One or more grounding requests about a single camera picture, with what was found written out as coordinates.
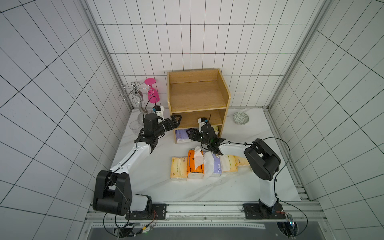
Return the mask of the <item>purple tissue pack bottom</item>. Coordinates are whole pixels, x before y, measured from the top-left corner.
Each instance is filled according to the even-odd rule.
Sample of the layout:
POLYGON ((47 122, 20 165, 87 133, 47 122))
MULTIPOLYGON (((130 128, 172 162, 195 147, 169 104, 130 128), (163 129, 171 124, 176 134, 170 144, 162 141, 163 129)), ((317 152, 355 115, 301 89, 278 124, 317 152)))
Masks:
POLYGON ((189 138, 189 135, 187 133, 188 129, 180 129, 176 130, 176 143, 177 144, 184 144, 184 143, 190 143, 192 140, 189 138))

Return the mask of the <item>purple tissue pack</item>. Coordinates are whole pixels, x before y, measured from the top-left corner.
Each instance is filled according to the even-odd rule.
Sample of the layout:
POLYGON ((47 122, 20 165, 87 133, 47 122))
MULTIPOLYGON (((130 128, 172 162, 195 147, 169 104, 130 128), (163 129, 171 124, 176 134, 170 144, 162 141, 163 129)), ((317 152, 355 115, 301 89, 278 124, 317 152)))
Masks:
POLYGON ((204 153, 204 167, 205 167, 205 175, 206 178, 216 178, 220 177, 222 174, 221 169, 221 160, 220 158, 213 154, 212 152, 204 153))
POLYGON ((189 135, 187 133, 188 129, 180 129, 176 130, 176 143, 177 144, 184 144, 184 143, 190 143, 192 140, 189 138, 189 135))

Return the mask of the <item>yellow-white tissue pack bottom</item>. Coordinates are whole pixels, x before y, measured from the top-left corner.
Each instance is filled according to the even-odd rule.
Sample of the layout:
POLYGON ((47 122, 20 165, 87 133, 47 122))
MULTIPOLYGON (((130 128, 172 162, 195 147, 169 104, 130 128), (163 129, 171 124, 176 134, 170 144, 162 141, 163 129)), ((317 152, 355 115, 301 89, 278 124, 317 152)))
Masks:
POLYGON ((213 129, 214 129, 215 134, 218 135, 219 134, 218 126, 213 126, 213 129))

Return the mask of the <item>orange tissue pack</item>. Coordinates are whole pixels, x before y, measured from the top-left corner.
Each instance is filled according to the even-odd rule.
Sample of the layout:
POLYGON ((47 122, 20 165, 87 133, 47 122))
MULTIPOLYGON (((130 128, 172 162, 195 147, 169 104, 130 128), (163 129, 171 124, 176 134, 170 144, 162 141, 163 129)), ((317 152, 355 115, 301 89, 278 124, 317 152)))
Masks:
POLYGON ((205 175, 204 155, 201 147, 197 146, 188 152, 188 179, 202 179, 205 175))

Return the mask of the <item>yellow tissue pack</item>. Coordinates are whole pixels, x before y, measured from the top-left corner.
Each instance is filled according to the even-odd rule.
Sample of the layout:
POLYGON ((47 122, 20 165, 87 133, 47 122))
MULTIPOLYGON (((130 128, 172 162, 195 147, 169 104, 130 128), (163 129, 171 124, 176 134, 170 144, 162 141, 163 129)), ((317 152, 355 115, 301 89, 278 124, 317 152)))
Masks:
POLYGON ((173 157, 171 162, 171 174, 170 178, 172 181, 186 181, 188 178, 188 158, 177 158, 173 157))

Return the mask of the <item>beige tissue pack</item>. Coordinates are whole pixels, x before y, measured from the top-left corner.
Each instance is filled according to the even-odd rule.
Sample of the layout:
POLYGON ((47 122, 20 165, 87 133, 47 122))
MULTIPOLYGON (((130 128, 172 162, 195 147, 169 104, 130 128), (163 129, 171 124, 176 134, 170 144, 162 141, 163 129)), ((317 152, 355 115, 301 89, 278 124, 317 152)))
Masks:
POLYGON ((221 161, 222 174, 230 174, 238 172, 238 166, 236 163, 235 156, 223 155, 219 156, 221 161))
POLYGON ((250 167, 250 163, 246 158, 235 156, 235 162, 238 168, 250 167))

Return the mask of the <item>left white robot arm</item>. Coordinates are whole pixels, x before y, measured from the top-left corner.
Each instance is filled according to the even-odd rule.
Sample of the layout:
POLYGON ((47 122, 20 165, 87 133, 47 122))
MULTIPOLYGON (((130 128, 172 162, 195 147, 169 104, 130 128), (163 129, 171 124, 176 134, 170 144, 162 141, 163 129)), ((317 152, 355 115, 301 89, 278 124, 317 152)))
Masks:
POLYGON ((130 173, 136 165, 146 159, 166 132, 179 127, 182 116, 162 118, 156 113, 144 117, 144 127, 134 141, 131 151, 110 170, 102 170, 96 177, 93 210, 127 216, 133 212, 151 215, 152 198, 133 194, 130 173))

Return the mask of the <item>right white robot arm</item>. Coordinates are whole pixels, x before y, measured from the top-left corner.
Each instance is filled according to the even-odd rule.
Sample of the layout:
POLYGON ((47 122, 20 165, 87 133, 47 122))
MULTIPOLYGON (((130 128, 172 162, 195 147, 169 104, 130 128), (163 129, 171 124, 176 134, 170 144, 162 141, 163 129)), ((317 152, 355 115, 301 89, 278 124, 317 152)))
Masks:
POLYGON ((216 155, 232 155, 248 160, 252 171, 260 179, 260 198, 258 207, 271 215, 277 210, 279 199, 275 191, 275 177, 280 170, 281 159, 262 139, 252 143, 225 142, 216 135, 211 124, 206 123, 200 130, 187 130, 189 139, 205 145, 216 155))

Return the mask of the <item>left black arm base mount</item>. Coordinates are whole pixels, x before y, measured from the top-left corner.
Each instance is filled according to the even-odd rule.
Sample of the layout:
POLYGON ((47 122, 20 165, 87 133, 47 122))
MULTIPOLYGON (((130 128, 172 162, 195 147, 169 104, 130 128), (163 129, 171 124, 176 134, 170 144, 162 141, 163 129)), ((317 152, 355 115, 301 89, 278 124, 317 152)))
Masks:
POLYGON ((165 203, 154 203, 150 196, 135 194, 126 220, 164 220, 167 206, 165 203))

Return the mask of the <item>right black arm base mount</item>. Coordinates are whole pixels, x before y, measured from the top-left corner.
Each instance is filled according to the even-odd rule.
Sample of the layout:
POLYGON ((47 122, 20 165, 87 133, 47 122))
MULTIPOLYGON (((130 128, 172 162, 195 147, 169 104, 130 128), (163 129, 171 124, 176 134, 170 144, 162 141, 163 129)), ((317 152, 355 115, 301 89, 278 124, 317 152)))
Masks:
POLYGON ((258 203, 243 204, 242 208, 247 220, 284 220, 285 213, 279 200, 272 207, 268 207, 261 200, 258 203))

